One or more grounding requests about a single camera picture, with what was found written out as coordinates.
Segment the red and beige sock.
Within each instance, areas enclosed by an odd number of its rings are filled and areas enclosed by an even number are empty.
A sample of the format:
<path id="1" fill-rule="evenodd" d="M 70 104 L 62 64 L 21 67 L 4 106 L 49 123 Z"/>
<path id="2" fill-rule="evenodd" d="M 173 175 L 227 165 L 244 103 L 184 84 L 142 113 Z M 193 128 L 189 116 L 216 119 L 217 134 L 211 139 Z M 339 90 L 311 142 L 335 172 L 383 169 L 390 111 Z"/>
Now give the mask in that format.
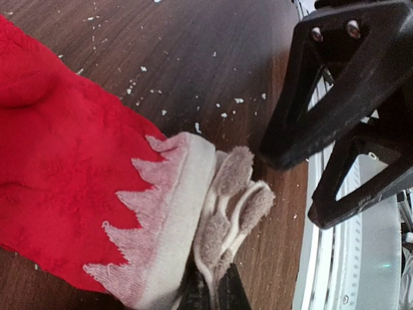
<path id="1" fill-rule="evenodd" d="M 1 19 L 1 247 L 131 309 L 173 309 L 193 258 L 220 280 L 273 205 L 247 147 L 170 138 Z"/>

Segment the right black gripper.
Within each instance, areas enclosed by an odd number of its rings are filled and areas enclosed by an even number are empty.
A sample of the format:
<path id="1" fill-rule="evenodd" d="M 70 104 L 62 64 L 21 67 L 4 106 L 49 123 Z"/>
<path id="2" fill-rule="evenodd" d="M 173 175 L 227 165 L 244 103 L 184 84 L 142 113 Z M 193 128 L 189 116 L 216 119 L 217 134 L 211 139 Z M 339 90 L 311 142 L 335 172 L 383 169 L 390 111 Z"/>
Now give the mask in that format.
<path id="1" fill-rule="evenodd" d="M 412 186 L 412 1 L 316 1 L 294 28 L 281 95 L 260 144 L 291 169 L 336 141 L 308 218 L 329 229 Z M 371 112 L 379 118 L 360 120 Z M 387 166 L 337 194 L 358 156 Z"/>

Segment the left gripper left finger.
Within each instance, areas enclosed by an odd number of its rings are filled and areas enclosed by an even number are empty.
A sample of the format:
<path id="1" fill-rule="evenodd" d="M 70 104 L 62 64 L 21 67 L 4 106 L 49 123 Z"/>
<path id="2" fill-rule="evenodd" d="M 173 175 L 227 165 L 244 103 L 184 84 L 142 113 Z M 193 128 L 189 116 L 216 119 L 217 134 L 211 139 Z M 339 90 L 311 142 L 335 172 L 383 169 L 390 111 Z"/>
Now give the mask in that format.
<path id="1" fill-rule="evenodd" d="M 186 289 L 177 310 L 209 310 L 210 295 L 203 275 L 194 271 L 188 280 Z"/>

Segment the metal base rail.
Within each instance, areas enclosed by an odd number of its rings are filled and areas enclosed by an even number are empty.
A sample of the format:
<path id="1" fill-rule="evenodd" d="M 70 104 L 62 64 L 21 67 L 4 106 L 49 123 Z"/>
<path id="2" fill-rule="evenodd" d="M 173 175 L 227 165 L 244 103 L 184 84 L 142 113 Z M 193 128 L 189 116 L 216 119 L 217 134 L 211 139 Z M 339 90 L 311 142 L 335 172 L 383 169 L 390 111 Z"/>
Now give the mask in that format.
<path id="1" fill-rule="evenodd" d="M 368 123 L 378 118 L 378 112 L 373 111 L 360 122 Z M 337 194 L 337 199 L 367 182 L 386 166 L 372 152 L 358 156 Z M 379 210 L 370 221 L 380 231 L 389 232 L 396 225 L 395 195 L 373 205 L 385 204 L 385 209 Z M 374 242 L 367 238 L 365 232 L 365 225 L 369 222 L 369 219 L 363 216 L 365 211 L 329 229 L 318 227 L 327 232 L 332 242 L 327 247 L 329 257 L 326 260 L 320 256 L 316 257 L 316 270 L 322 275 L 314 281 L 316 284 L 321 284 L 323 296 L 321 300 L 317 300 L 315 294 L 311 294 L 309 301 L 311 308 L 395 309 L 397 307 L 401 243 L 396 235 L 392 235 L 389 243 L 392 254 L 389 260 L 375 261 L 372 251 Z"/>

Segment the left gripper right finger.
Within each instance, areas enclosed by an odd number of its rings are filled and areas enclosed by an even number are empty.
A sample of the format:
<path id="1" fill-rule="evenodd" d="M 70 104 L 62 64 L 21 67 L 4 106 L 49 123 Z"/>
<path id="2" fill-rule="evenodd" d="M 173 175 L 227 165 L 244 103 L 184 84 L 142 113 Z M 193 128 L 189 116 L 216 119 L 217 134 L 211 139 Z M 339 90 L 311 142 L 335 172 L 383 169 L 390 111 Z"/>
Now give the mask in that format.
<path id="1" fill-rule="evenodd" d="M 218 300 L 221 310 L 250 310 L 250 303 L 234 263 L 230 264 L 224 277 L 220 280 Z"/>

